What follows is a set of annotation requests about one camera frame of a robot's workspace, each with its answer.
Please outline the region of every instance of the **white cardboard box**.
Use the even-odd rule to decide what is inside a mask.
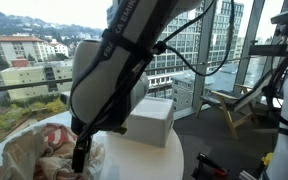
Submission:
[[[145,97],[126,119],[126,133],[110,134],[164,148],[173,122],[171,99]]]

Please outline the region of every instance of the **sky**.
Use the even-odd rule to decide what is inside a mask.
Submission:
[[[235,0],[244,4],[239,36],[245,36],[253,0]],[[270,18],[279,14],[283,0],[266,0],[257,37],[268,38],[275,30]],[[106,9],[112,0],[0,0],[0,12],[30,16],[50,23],[77,24],[105,29]]]

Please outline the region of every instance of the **gray carpet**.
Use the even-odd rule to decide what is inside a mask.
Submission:
[[[199,179],[236,179],[242,170],[257,177],[259,173],[256,168],[260,165],[261,158],[274,150],[277,137],[276,133],[257,131],[277,127],[277,123],[269,117],[259,118],[259,125],[248,121],[237,128],[239,140],[232,139],[223,114],[213,108],[202,111],[199,118],[195,118],[194,114],[175,121],[174,129],[179,135],[184,152],[183,179],[194,179],[191,174],[198,166],[196,156],[199,152],[229,170],[229,176],[222,178],[215,176],[211,168],[204,166]]]

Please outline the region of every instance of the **round white table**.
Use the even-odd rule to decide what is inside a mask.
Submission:
[[[59,123],[70,127],[71,115],[69,112],[64,112],[40,121],[29,128],[44,123]],[[1,155],[5,143],[29,128],[0,143],[0,166],[2,165]],[[170,131],[165,148],[111,136],[106,132],[98,132],[94,135],[93,140],[103,143],[105,148],[105,160],[100,179],[182,179],[184,170],[183,150],[173,129]]]

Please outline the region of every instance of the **plastic bag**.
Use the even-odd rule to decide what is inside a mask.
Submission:
[[[76,135],[60,124],[47,123],[15,137],[6,143],[0,166],[0,179],[91,179],[100,177],[104,147],[92,142],[89,161],[84,171],[71,169]]]

